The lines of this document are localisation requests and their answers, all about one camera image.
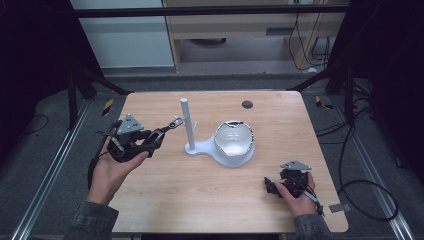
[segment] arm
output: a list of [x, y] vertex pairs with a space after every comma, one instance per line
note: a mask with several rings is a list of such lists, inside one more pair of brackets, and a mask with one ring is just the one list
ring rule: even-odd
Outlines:
[[87, 200], [81, 202], [72, 225], [63, 239], [111, 239], [118, 211], [108, 205], [126, 176], [147, 158], [142, 152], [128, 162], [119, 163], [107, 153], [108, 138], [93, 172]]
[[[332, 239], [331, 232], [323, 217], [317, 213], [316, 205], [305, 194], [294, 198], [281, 183], [275, 183], [278, 191], [286, 200], [294, 217], [297, 239]], [[312, 174], [308, 173], [308, 185], [314, 189], [315, 182]]]

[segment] white panel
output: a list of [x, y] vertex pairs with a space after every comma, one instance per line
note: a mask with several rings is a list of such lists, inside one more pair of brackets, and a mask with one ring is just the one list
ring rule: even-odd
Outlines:
[[[162, 7], [160, 0], [71, 0], [75, 9]], [[80, 19], [102, 68], [174, 66], [164, 17]]]

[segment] black horizontal bar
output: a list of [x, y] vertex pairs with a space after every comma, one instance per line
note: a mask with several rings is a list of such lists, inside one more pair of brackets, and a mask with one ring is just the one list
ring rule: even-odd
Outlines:
[[164, 7], [125, 9], [81, 9], [74, 11], [50, 11], [48, 15], [73, 16], [77, 18], [152, 17], [188, 15], [236, 15], [276, 13], [338, 13], [358, 7], [349, 4], [331, 5], [261, 5], [261, 6], [210, 6], [210, 7]]

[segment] hand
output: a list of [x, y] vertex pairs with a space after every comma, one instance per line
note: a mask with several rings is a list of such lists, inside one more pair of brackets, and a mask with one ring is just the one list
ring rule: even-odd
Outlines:
[[106, 153], [109, 142], [110, 138], [103, 145], [87, 196], [87, 201], [106, 206], [112, 201], [127, 175], [140, 166], [149, 155], [148, 152], [142, 152], [128, 162], [119, 163]]
[[[308, 172], [308, 185], [312, 189], [315, 188], [315, 182], [310, 172]], [[278, 191], [283, 196], [283, 198], [286, 200], [287, 205], [289, 205], [293, 217], [305, 214], [317, 214], [317, 208], [315, 203], [305, 194], [300, 195], [299, 198], [294, 198], [283, 184], [276, 182], [275, 186], [277, 187]]]

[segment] stand base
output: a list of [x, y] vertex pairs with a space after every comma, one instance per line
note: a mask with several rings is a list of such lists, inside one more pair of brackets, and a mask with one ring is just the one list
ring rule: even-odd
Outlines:
[[209, 155], [224, 167], [238, 168], [245, 165], [250, 161], [250, 159], [252, 159], [253, 154], [255, 153], [255, 144], [253, 144], [252, 148], [246, 155], [234, 158], [224, 157], [218, 152], [218, 149], [215, 147], [214, 136], [204, 142], [195, 142], [194, 149], [190, 149], [190, 145], [187, 143], [184, 149], [189, 156]]

